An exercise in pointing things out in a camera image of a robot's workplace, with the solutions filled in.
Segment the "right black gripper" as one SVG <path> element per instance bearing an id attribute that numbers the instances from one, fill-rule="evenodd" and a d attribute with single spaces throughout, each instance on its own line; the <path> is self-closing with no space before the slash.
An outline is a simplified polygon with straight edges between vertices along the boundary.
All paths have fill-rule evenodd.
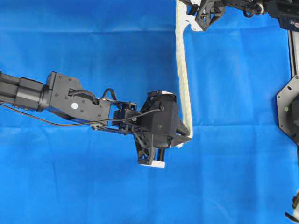
<path id="1" fill-rule="evenodd" d="M 190 7 L 185 20 L 193 31 L 206 31 L 225 14 L 225 5 L 221 0 L 186 0 Z"/>

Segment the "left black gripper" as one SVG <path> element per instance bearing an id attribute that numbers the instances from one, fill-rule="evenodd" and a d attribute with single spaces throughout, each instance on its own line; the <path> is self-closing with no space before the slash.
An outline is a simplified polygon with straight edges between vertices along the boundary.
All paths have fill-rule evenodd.
<path id="1" fill-rule="evenodd" d="M 140 127 L 133 132 L 138 164 L 164 168 L 166 149 L 191 140 L 190 130 L 178 117 L 176 96 L 161 90 L 150 92 L 141 113 Z"/>

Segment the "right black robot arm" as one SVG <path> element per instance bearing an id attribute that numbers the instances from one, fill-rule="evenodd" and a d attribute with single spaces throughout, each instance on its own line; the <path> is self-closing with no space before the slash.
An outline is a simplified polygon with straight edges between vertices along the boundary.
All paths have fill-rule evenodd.
<path id="1" fill-rule="evenodd" d="M 246 18 L 268 14 L 277 19 L 282 29 L 299 31 L 299 2 L 297 0 L 183 0 L 190 7 L 188 15 L 195 17 L 195 23 L 206 31 L 220 19 L 227 7 L 243 12 Z"/>

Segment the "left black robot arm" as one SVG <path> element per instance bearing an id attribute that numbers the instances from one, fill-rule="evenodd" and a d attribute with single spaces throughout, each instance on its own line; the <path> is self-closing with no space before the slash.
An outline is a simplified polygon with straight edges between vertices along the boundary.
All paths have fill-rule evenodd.
<path id="1" fill-rule="evenodd" d="M 138 109 L 134 102 L 117 100 L 111 88 L 98 98 L 78 79 L 57 72 L 51 72 L 45 84 L 1 73 L 0 105 L 23 115 L 47 110 L 71 126 L 131 134 L 143 166 L 164 168 L 166 149 L 191 140 L 190 129 L 179 117 L 176 96 L 163 90 L 150 92 Z"/>

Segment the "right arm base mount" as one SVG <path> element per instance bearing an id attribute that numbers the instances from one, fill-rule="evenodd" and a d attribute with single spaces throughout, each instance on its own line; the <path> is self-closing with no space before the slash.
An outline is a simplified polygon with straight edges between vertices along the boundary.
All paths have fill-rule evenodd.
<path id="1" fill-rule="evenodd" d="M 299 144 L 299 34 L 288 31 L 291 79 L 277 94 L 279 128 Z"/>

